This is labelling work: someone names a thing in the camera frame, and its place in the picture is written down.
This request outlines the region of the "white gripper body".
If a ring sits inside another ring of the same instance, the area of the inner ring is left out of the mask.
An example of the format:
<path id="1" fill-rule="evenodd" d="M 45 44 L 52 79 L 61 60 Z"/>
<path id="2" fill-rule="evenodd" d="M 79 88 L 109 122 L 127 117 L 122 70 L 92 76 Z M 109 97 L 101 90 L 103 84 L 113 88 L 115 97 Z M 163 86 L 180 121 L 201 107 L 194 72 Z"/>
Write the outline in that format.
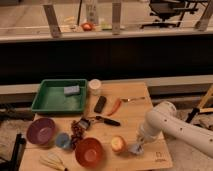
<path id="1" fill-rule="evenodd" d="M 150 143 L 152 141 L 152 136 L 150 135 L 148 129 L 144 125 L 140 125 L 137 132 L 137 142 L 140 145 Z"/>

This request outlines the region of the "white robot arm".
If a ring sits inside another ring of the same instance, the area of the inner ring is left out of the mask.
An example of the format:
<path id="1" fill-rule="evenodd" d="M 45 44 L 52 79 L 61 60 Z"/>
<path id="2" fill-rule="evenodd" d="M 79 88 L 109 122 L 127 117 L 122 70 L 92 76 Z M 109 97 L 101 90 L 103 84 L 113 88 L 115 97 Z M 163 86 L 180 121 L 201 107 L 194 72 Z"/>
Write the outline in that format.
<path id="1" fill-rule="evenodd" d="M 145 114 L 138 129 L 137 141 L 140 144 L 151 143 L 160 132 L 172 135 L 213 158 L 213 131 L 186 123 L 175 117 L 173 103 L 163 101 Z"/>

